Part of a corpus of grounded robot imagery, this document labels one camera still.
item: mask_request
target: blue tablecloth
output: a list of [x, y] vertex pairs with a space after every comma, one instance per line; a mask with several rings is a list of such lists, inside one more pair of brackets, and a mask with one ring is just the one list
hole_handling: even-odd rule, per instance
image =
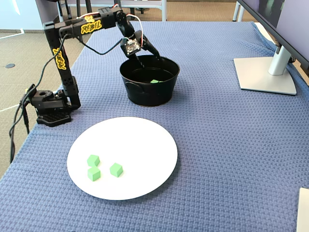
[[[289, 67], [297, 96], [240, 90], [233, 58], [275, 50], [253, 23], [143, 27], [181, 68], [171, 101], [133, 104], [119, 73], [120, 47], [105, 56], [85, 48], [72, 68], [82, 107], [71, 123], [36, 125], [28, 136], [0, 181], [0, 231], [295, 231], [299, 188], [309, 187], [309, 88], [296, 69]], [[117, 28], [100, 30], [88, 44], [106, 51], [120, 38]], [[120, 116], [166, 128], [178, 163], [150, 194], [102, 200], [71, 181], [67, 154], [84, 130]]]

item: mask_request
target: beige floor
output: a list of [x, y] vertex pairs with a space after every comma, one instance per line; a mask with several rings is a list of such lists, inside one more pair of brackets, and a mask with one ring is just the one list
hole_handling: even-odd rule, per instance
[[[231, 21], [235, 3], [211, 3], [211, 2], [168, 2], [169, 21]], [[76, 16], [76, 9], [72, 9], [73, 16]], [[136, 11], [142, 20], [161, 21], [159, 9], [149, 9], [141, 15]], [[254, 21], [254, 18], [245, 13], [244, 21]], [[0, 37], [11, 35], [11, 33], [0, 33]], [[82, 44], [77, 40], [65, 42], [70, 64], [77, 59]], [[12, 124], [15, 108], [2, 111], [3, 109], [18, 104], [26, 88], [36, 83], [44, 63], [51, 57], [45, 35], [42, 33], [23, 34], [10, 38], [0, 39], [0, 177], [9, 166], [9, 135], [8, 131]], [[4, 66], [14, 63], [12, 69]], [[55, 90], [60, 85], [60, 78], [56, 66], [51, 62], [45, 71], [40, 89]], [[36, 114], [29, 106], [28, 114], [30, 127], [35, 124]], [[17, 125], [15, 130], [16, 150], [19, 150], [27, 136], [23, 121]]]

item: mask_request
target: monitor base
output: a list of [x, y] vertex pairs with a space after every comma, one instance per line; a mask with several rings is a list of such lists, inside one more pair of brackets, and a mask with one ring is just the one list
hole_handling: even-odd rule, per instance
[[273, 57], [235, 58], [234, 63], [241, 89], [296, 95], [293, 79], [287, 69], [283, 75], [268, 70]]

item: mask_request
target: robotic arm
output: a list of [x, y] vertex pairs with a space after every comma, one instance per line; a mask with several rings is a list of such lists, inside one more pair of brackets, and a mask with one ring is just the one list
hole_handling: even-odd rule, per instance
[[[148, 50], [158, 59], [159, 52], [141, 31], [135, 31], [127, 20], [126, 14], [119, 7], [101, 8], [97, 13], [89, 13], [85, 17], [67, 20], [61, 23], [48, 22], [44, 24], [44, 32], [53, 55], [60, 48], [61, 40], [77, 38], [100, 29], [108, 29], [117, 26], [124, 38], [120, 46], [129, 59], [137, 59], [136, 53], [141, 49]], [[30, 103], [36, 108], [37, 122], [54, 127], [71, 121], [70, 113], [81, 106], [78, 96], [76, 79], [72, 76], [69, 60], [64, 47], [55, 57], [55, 62], [61, 77], [63, 90], [56, 94], [49, 90], [34, 90], [29, 95]]]

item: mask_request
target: computer monitor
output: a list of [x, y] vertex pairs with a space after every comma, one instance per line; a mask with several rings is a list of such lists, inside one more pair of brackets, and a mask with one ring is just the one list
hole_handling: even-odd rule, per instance
[[238, 0], [282, 45], [273, 58], [234, 59], [242, 89], [296, 94], [291, 54], [309, 73], [309, 0]]

